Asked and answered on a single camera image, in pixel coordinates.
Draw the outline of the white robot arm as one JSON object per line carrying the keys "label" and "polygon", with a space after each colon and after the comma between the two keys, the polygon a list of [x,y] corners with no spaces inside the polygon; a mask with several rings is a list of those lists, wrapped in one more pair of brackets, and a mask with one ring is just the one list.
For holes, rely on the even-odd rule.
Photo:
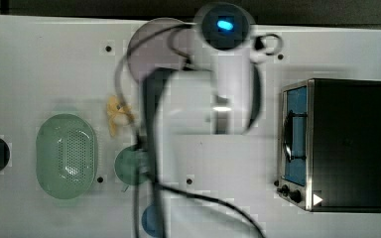
{"label": "white robot arm", "polygon": [[191,24],[163,30],[169,50],[181,56],[179,69],[157,67],[142,82],[149,180],[153,191],[156,236],[168,238],[162,193],[186,198],[190,192],[162,182],[162,168],[177,157],[179,135],[242,135],[262,108],[261,72],[256,53],[273,56],[264,36],[252,33],[255,21],[243,8],[226,2],[200,8]]}

